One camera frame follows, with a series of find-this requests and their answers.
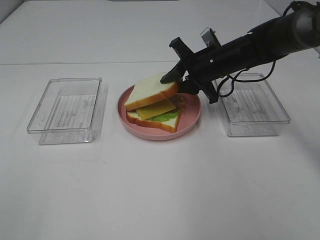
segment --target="yellow cheese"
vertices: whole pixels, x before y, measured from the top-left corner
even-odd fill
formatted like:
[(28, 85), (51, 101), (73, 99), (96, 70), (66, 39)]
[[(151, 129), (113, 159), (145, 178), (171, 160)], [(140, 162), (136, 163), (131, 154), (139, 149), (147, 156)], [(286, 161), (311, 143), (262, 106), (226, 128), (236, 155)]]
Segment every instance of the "yellow cheese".
[(176, 106), (169, 100), (165, 99), (148, 106), (139, 107), (136, 109), (136, 112), (139, 114), (142, 120), (164, 114), (173, 109), (176, 109)]

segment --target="white wall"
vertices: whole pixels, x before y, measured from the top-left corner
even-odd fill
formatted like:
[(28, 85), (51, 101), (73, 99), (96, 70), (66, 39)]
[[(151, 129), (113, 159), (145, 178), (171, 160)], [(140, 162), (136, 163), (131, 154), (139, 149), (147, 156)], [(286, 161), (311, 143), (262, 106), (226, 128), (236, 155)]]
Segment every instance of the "white wall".
[(2, 23), (22, 3), (23, 0), (0, 0), (0, 23)]

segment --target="plastic container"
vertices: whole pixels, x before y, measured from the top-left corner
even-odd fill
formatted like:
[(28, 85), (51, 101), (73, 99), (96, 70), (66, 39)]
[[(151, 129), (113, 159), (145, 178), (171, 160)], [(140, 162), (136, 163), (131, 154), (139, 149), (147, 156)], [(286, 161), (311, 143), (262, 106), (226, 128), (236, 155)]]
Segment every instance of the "plastic container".
[[(247, 81), (263, 77), (260, 73), (243, 73), (238, 79)], [(230, 89), (230, 84), (225, 83), (220, 94), (225, 95)], [(278, 136), (290, 123), (290, 117), (266, 80), (236, 82), (233, 93), (220, 97), (217, 106), (225, 132), (230, 137)]]
[(102, 79), (49, 81), (27, 126), (39, 145), (89, 143), (101, 131), (106, 93)]

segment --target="bread slice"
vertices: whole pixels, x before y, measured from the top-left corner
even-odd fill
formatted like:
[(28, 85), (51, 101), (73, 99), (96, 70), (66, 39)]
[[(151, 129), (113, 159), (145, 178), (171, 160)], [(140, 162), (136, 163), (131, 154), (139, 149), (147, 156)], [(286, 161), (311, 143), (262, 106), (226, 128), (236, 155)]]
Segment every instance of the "bread slice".
[(181, 108), (175, 109), (171, 111), (171, 113), (174, 111), (177, 112), (177, 115), (174, 118), (171, 118), (166, 121), (150, 120), (150, 118), (146, 120), (142, 120), (137, 112), (129, 112), (129, 111), (126, 112), (126, 119), (128, 120), (129, 123), (137, 124), (138, 126), (141, 126), (141, 127), (162, 129), (170, 133), (175, 133), (177, 131)]
[(172, 97), (179, 89), (179, 84), (174, 82), (160, 83), (166, 72), (141, 79), (136, 82), (124, 106), (127, 111), (132, 111), (161, 100)]

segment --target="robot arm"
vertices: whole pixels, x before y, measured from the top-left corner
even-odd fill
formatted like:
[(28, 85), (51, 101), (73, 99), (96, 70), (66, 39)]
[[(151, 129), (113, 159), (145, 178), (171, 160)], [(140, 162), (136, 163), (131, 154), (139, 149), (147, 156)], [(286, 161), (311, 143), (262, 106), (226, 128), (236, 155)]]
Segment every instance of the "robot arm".
[[(293, 13), (286, 15), (292, 8)], [(219, 98), (212, 81), (240, 70), (273, 62), (288, 54), (320, 46), (320, 3), (293, 1), (284, 16), (269, 20), (224, 45), (220, 45), (211, 29), (202, 32), (207, 48), (192, 52), (178, 37), (171, 41), (180, 58), (176, 66), (161, 79), (161, 83), (175, 81), (188, 71), (179, 92), (197, 94), (202, 90), (215, 103)]]

